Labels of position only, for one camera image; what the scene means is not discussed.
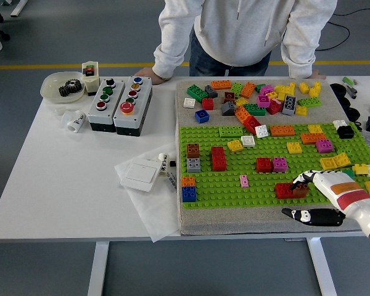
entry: gray floor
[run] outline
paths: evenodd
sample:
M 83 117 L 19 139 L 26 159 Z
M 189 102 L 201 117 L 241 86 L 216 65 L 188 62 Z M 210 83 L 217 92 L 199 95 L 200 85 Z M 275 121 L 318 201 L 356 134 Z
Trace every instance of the gray floor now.
M 0 65 L 153 62 L 160 41 L 163 1 L 33 1 L 18 18 L 1 7 L 11 35 Z M 370 0 L 339 0 L 337 13 L 370 7 Z M 318 60 L 370 60 L 370 10 L 333 17 L 351 30 L 345 44 Z M 346 32 L 331 25 L 321 47 Z M 281 60 L 274 51 L 272 60 Z M 370 75 L 370 65 L 320 65 L 328 75 Z M 44 78 L 73 68 L 0 70 L 0 196 L 34 115 Z M 137 68 L 101 68 L 102 76 L 128 76 Z M 180 67 L 176 75 L 186 76 Z M 287 75 L 270 66 L 268 76 Z M 328 238 L 323 246 L 339 295 L 370 295 L 366 238 Z M 94 244 L 0 244 L 0 295 L 86 295 Z M 112 243 L 104 295 L 320 295 L 306 242 L 279 239 Z

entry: green baseplate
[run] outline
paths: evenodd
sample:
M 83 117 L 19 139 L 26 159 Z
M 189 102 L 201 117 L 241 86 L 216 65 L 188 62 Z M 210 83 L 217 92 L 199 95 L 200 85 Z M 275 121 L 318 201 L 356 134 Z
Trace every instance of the green baseplate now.
M 355 132 L 353 139 L 340 139 L 332 123 L 319 125 L 334 146 L 335 150 L 331 153 L 319 154 L 315 145 L 302 144 L 300 135 L 309 133 L 308 125 L 292 125 L 295 130 L 295 136 L 292 137 L 268 136 L 258 139 L 254 136 L 255 147 L 245 147 L 243 151 L 237 153 L 231 152 L 227 143 L 239 137 L 220 138 L 219 126 L 180 127 L 181 174 L 182 177 L 195 177 L 197 195 L 197 202 L 184 202 L 183 207 L 192 209 L 329 204 L 330 201 L 313 184 L 309 184 L 310 191 L 302 199 L 277 199 L 274 191 L 277 183 L 289 183 L 304 171 L 322 170 L 319 159 L 333 157 L 342 152 L 347 154 L 351 164 L 370 165 L 370 149 L 353 123 L 350 123 Z M 244 135 L 250 135 L 244 127 L 242 129 Z M 287 142 L 299 142 L 303 152 L 290 154 Z M 186 144 L 191 143 L 199 143 L 200 173 L 187 173 Z M 212 170 L 210 151 L 213 146 L 224 147 L 226 171 Z M 258 157 L 285 157 L 288 170 L 286 173 L 257 173 L 255 163 Z M 248 176 L 250 185 L 248 188 L 241 188 L 240 175 Z M 365 189 L 364 182 L 370 181 L 370 177 L 355 176 L 354 180 Z

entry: white hoodie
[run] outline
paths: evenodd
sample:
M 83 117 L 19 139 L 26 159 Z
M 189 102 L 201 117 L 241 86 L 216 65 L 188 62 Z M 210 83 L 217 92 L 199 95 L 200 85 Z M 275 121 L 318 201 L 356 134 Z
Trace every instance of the white hoodie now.
M 242 67 L 281 43 L 292 78 L 312 73 L 321 30 L 337 0 L 165 0 L 159 16 L 162 43 L 153 71 L 170 78 L 184 61 L 194 26 L 204 51 L 226 65 Z

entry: white table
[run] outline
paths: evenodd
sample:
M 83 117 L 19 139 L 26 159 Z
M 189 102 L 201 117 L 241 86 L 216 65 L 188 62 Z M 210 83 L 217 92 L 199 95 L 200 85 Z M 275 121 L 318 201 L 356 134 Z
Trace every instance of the white table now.
M 349 100 L 360 111 L 359 121 L 365 128 L 370 116 L 370 76 L 351 78 L 359 82 L 358 97 Z M 66 107 L 87 113 L 93 97 L 84 95 L 68 105 L 52 105 L 43 100 L 0 199 L 0 242 L 96 241 L 89 294 L 100 294 L 108 242 L 149 239 L 113 167 L 175 140 L 176 84 L 191 79 L 194 78 L 176 77 L 153 87 L 140 137 L 95 132 L 88 122 L 79 133 L 70 133 L 61 127 L 55 109 Z M 327 81 L 339 83 L 341 79 L 332 76 Z M 306 237 L 311 255 L 318 256 L 314 265 L 322 292 L 335 293 L 319 238 L 362 235 L 314 232 L 181 237 L 177 232 L 166 239 Z

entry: robotic hand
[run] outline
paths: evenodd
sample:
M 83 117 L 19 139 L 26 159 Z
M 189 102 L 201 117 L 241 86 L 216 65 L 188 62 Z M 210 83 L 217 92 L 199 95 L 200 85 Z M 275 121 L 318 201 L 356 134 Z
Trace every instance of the robotic hand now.
M 370 238 L 370 195 L 358 183 L 341 171 L 310 170 L 295 178 L 291 189 L 300 183 L 310 182 L 314 183 L 338 211 L 326 208 L 295 211 L 284 208 L 282 209 L 284 214 L 304 224 L 315 226 L 340 226 L 345 217 L 351 218 L 359 223 L 363 233 Z M 316 212 L 319 219 L 312 220 L 312 214 Z

